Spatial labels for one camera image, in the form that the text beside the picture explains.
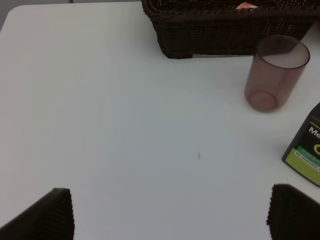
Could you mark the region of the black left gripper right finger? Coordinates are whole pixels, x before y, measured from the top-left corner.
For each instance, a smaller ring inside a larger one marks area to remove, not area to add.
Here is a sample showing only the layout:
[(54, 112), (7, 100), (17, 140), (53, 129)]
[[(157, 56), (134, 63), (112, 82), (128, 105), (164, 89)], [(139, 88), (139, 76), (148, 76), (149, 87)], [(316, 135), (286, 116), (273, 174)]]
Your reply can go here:
[(290, 184), (275, 184), (266, 224), (273, 240), (318, 240), (320, 203)]

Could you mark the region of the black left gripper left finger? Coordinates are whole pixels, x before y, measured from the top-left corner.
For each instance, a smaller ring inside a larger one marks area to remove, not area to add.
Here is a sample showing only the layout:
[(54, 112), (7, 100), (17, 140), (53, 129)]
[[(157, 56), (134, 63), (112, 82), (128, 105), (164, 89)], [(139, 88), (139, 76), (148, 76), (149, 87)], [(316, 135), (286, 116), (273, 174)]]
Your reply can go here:
[(68, 188), (53, 188), (0, 228), (2, 240), (72, 240), (75, 220)]

